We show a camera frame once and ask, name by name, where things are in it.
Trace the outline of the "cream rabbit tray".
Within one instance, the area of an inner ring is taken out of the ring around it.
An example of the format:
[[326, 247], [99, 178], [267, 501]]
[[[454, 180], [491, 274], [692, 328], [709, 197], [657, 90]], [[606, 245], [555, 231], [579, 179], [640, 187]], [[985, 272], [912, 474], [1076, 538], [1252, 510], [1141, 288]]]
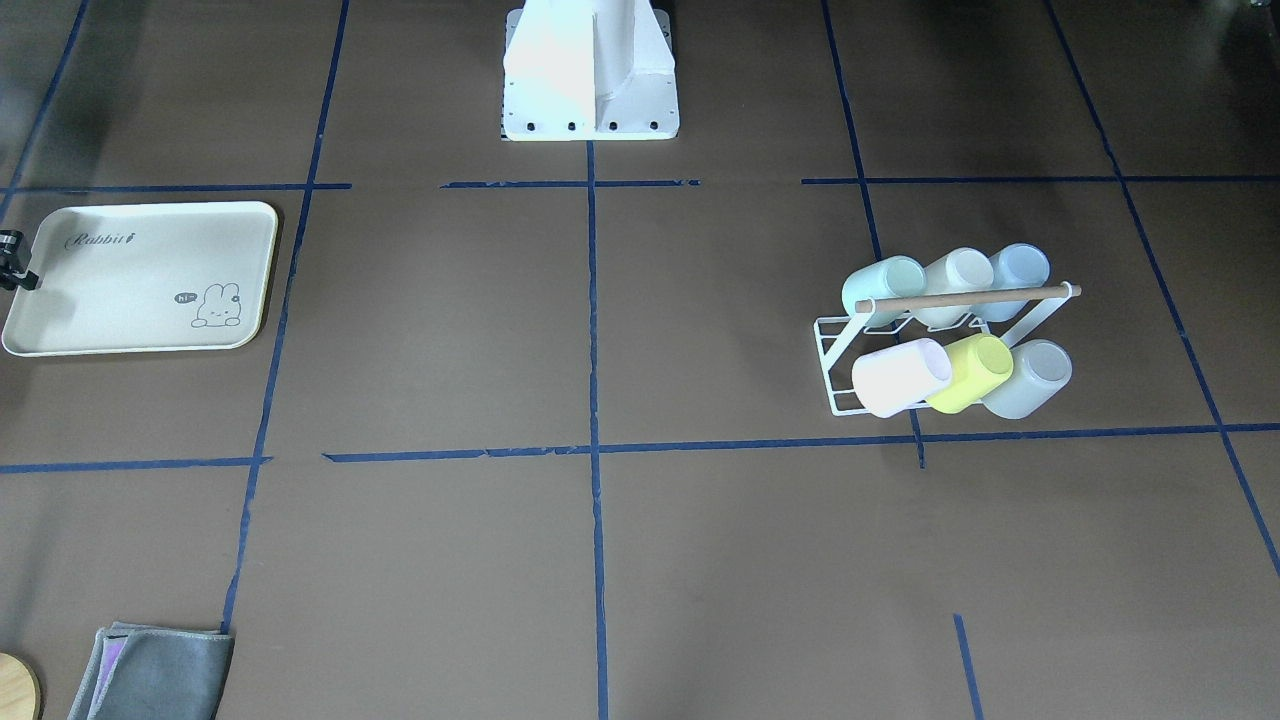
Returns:
[[35, 234], [3, 347], [19, 357], [230, 350], [260, 331], [276, 210], [261, 201], [63, 208]]

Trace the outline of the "grey folded cloth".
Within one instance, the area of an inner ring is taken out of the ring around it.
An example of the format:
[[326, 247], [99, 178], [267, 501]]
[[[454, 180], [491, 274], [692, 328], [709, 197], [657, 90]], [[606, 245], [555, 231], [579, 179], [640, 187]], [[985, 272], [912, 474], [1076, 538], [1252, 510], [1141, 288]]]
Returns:
[[115, 621], [97, 629], [69, 719], [215, 719], [236, 638]]

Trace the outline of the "green cup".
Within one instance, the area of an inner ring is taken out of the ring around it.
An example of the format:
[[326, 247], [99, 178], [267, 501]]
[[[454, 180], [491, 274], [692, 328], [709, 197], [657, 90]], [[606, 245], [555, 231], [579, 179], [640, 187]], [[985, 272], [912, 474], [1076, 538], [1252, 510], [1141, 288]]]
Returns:
[[925, 292], [925, 284], [924, 266], [913, 258], [896, 255], [850, 274], [841, 300], [846, 314], [852, 316], [859, 301], [915, 297]]

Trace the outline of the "white cup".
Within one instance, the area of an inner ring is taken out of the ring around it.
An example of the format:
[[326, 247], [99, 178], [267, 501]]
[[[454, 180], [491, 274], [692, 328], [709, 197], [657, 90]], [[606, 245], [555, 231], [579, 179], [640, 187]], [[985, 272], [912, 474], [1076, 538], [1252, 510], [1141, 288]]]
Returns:
[[[983, 292], [992, 287], [995, 269], [979, 250], [960, 247], [925, 268], [924, 296]], [[928, 328], [946, 329], [969, 314], [972, 304], [925, 307], [911, 314]]]

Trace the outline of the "wooden mug tree stand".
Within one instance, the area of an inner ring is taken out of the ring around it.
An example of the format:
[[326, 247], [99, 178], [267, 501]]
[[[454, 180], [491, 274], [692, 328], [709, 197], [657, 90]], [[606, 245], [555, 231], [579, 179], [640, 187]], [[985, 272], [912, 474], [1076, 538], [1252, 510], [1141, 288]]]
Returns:
[[1, 719], [40, 719], [42, 706], [40, 682], [32, 667], [1, 652]]

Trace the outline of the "grey cup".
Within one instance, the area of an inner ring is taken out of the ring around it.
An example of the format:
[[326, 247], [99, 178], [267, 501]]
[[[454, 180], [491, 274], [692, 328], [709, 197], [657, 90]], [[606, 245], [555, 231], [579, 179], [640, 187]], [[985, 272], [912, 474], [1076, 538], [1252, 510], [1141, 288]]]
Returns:
[[982, 398], [996, 416], [1020, 420], [1041, 409], [1073, 377], [1070, 354], [1048, 340], [1030, 340], [1012, 348], [1012, 374]]

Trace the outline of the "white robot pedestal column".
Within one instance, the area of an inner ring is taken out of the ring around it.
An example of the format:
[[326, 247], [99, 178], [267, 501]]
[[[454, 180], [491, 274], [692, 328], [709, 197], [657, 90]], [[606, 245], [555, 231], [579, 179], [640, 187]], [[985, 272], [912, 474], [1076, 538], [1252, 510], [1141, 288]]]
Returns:
[[503, 70], [508, 141], [678, 136], [668, 1], [526, 1], [506, 17]]

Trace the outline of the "yellow cup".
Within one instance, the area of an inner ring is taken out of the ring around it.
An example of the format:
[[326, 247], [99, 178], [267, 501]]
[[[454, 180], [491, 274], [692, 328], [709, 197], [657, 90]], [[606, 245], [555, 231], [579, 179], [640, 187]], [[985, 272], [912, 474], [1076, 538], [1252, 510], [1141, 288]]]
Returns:
[[951, 361], [950, 383], [925, 397], [938, 413], [957, 414], [977, 404], [1012, 374], [1012, 351], [998, 337], [979, 333], [943, 347]]

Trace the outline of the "light blue cup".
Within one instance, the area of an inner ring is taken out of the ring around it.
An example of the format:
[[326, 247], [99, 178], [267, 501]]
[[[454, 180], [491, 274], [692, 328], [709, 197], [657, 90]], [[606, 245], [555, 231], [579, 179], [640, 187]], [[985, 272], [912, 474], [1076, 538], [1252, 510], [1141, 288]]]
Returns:
[[[1011, 243], [988, 260], [993, 269], [992, 291], [1042, 287], [1051, 273], [1047, 255], [1030, 243]], [[1027, 300], [974, 304], [972, 314], [987, 323], [1010, 322], [1027, 304]]]

